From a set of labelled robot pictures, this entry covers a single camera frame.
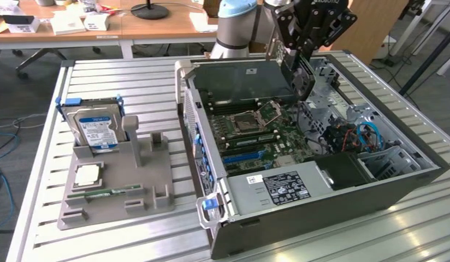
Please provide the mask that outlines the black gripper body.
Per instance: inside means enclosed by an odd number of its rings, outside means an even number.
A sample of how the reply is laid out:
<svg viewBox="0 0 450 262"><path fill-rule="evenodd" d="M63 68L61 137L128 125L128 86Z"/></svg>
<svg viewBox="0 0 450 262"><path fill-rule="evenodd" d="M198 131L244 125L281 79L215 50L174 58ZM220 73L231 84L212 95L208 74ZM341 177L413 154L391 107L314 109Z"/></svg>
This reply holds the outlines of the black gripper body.
<svg viewBox="0 0 450 262"><path fill-rule="evenodd" d="M295 13L302 29L327 28L346 11L350 12L349 1L295 1Z"/></svg>

